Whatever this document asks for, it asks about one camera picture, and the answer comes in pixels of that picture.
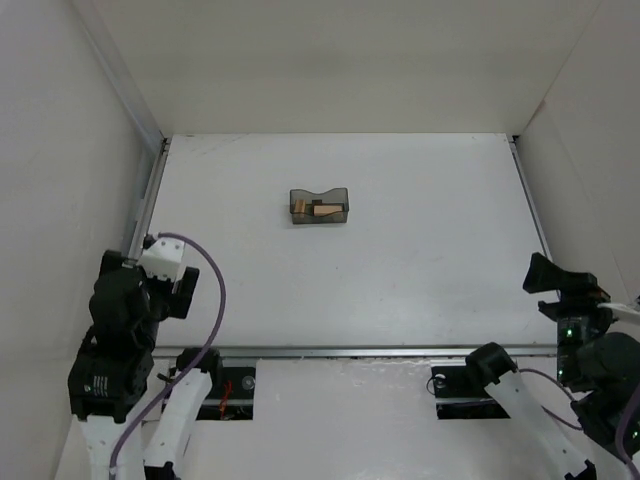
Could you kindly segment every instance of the purple cable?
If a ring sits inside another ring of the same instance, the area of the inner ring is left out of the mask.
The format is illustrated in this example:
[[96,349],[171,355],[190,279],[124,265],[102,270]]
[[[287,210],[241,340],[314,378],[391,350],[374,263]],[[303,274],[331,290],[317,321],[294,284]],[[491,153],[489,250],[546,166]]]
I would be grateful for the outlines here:
[[120,450],[122,450],[122,446],[127,441],[131,433],[133,433],[135,428],[140,423],[142,423],[142,420],[144,420],[144,418],[149,414],[149,412],[158,403],[160,403],[162,399],[165,398],[169,394],[169,392],[171,392],[171,390],[173,390],[173,387],[175,387],[178,383],[180,383],[182,379],[187,375],[187,373],[189,373],[196,365],[198,365],[198,363],[200,363],[200,360],[202,360],[202,358],[205,356],[205,354],[207,353],[207,350],[209,350],[209,347],[213,343],[213,340],[216,338],[216,335],[218,334],[218,330],[220,330],[220,326],[222,325],[222,317],[224,316],[224,308],[227,303],[227,287],[224,284],[224,279],[222,278],[222,272],[218,268],[218,265],[216,265],[216,262],[213,260],[213,258],[211,258],[211,255],[209,255],[204,248],[202,248],[200,245],[198,245],[196,242],[194,242],[190,238],[187,238],[177,233],[161,233],[158,235],[158,238],[173,238],[174,240],[180,240],[186,243],[191,248],[197,250],[198,253],[200,253],[200,255],[204,257],[207,263],[211,265],[211,268],[213,268],[213,271],[216,274],[216,278],[218,279],[218,283],[220,285],[220,307],[218,308],[218,317],[216,318],[216,323],[213,326],[213,330],[211,330],[211,334],[209,335],[209,338],[207,338],[207,340],[204,342],[204,345],[202,345],[202,349],[200,350],[200,352],[198,352],[198,355],[196,355],[195,358],[191,360],[191,363],[189,363],[189,365],[187,365],[187,367],[184,370],[182,370],[171,383],[167,384],[167,386],[164,387],[162,391],[158,395],[156,395],[153,398],[153,400],[151,400],[151,402],[149,402],[149,405],[147,405],[140,412],[140,414],[138,414],[138,416],[133,419],[133,421],[129,424],[129,426],[125,429],[125,431],[122,432],[122,435],[120,436],[120,438],[116,442],[115,447],[113,448],[113,452],[111,453],[111,458],[109,459],[109,480],[116,480],[118,455],[120,454]]
[[627,454],[627,451],[624,449],[624,434],[627,432],[629,423],[631,423],[631,417],[636,412],[638,407],[640,407],[640,384],[638,384],[633,392],[633,395],[631,395],[629,403],[627,403],[627,406],[622,413],[620,422],[618,422],[618,428],[616,428],[616,450],[618,451],[618,455],[620,455],[620,458],[624,460],[624,463],[627,465],[629,472],[631,472],[631,477],[634,478],[634,480],[640,480],[640,472],[633,463],[633,459]]

